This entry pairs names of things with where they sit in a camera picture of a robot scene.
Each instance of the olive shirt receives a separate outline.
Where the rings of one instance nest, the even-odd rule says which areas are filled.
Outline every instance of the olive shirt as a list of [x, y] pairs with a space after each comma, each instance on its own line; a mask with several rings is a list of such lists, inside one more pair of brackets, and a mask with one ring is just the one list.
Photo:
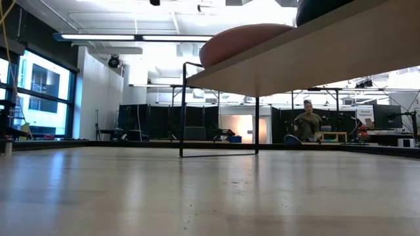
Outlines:
[[321, 117], [315, 113], [311, 113], [310, 115], [307, 113], [302, 113], [296, 117], [296, 120], [302, 121], [298, 126], [298, 137], [301, 140], [313, 138], [315, 132], [321, 131], [320, 123], [322, 120]]

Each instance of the stand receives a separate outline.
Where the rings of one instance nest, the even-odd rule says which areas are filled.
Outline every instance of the stand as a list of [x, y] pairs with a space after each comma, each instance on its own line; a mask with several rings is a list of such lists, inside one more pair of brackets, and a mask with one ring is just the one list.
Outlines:
[[[185, 62], [182, 65], [182, 102], [181, 102], [181, 117], [180, 117], [180, 137], [179, 137], [179, 157], [184, 158], [184, 129], [185, 129], [185, 111], [186, 111], [186, 65], [192, 65], [197, 67], [203, 67], [200, 64], [195, 64], [191, 62]], [[256, 98], [255, 102], [255, 152], [246, 153], [246, 154], [226, 154], [226, 155], [196, 155], [196, 156], [187, 156], [187, 157], [215, 157], [215, 156], [233, 156], [233, 155], [257, 155], [259, 153], [259, 113], [260, 113], [260, 99]]]
[[96, 109], [94, 112], [96, 113], [96, 124], [94, 124], [94, 126], [96, 128], [96, 141], [98, 141], [98, 139], [100, 141], [100, 130], [99, 130], [99, 124], [98, 124], [98, 122], [99, 122], [99, 110]]

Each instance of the blue bin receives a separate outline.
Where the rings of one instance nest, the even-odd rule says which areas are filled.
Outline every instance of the blue bin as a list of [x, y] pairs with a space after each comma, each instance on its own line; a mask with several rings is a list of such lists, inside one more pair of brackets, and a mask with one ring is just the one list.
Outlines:
[[229, 142], [231, 144], [241, 144], [242, 143], [242, 136], [232, 136], [232, 137], [229, 137]]

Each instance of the pink exercise ball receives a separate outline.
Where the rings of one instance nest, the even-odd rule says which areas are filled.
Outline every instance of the pink exercise ball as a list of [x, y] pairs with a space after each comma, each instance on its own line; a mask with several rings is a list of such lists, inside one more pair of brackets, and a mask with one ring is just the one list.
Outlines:
[[209, 68], [293, 28], [281, 24], [254, 24], [228, 29], [204, 44], [199, 59], [204, 68]]

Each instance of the security camera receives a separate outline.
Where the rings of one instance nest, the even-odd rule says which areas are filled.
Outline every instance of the security camera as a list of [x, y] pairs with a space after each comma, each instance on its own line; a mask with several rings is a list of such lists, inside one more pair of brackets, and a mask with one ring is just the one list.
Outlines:
[[118, 68], [121, 65], [118, 55], [111, 55], [111, 59], [108, 61], [108, 65], [111, 68]]
[[149, 0], [153, 6], [160, 6], [160, 0]]
[[356, 83], [356, 89], [364, 89], [370, 88], [373, 86], [373, 82], [371, 79], [365, 79]]

